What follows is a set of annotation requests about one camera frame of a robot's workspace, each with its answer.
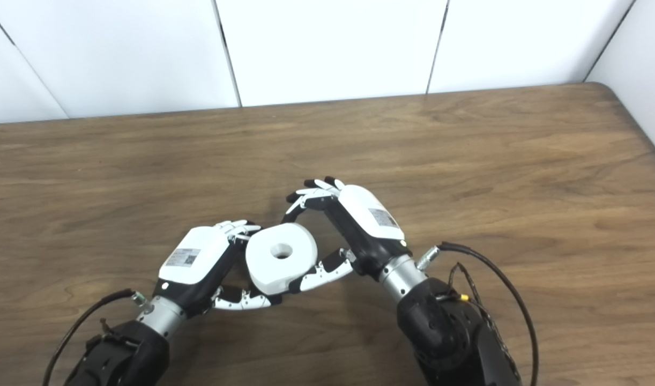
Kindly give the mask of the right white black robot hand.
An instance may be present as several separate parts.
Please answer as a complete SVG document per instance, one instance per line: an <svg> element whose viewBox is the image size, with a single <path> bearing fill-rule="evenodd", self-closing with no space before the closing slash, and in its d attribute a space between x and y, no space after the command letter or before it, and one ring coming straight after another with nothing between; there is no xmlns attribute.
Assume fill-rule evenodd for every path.
<svg viewBox="0 0 655 386"><path fill-rule="evenodd" d="M381 283L396 300L425 281L415 268L403 230L366 188L332 176L306 179L304 188L288 195L286 201L290 207L282 223L296 222L307 209L325 213L347 242L344 256L355 273Z"/></svg>

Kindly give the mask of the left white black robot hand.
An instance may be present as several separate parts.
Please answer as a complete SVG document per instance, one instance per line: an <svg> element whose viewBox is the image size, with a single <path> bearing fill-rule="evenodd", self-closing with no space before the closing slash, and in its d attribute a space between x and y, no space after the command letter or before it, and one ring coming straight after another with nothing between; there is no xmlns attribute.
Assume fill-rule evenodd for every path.
<svg viewBox="0 0 655 386"><path fill-rule="evenodd" d="M253 284L239 288L222 283L244 259L251 236L261 229L248 220L192 228L159 269L153 297L173 302L187 318L212 308L250 310L280 305L281 295L266 295Z"/></svg>

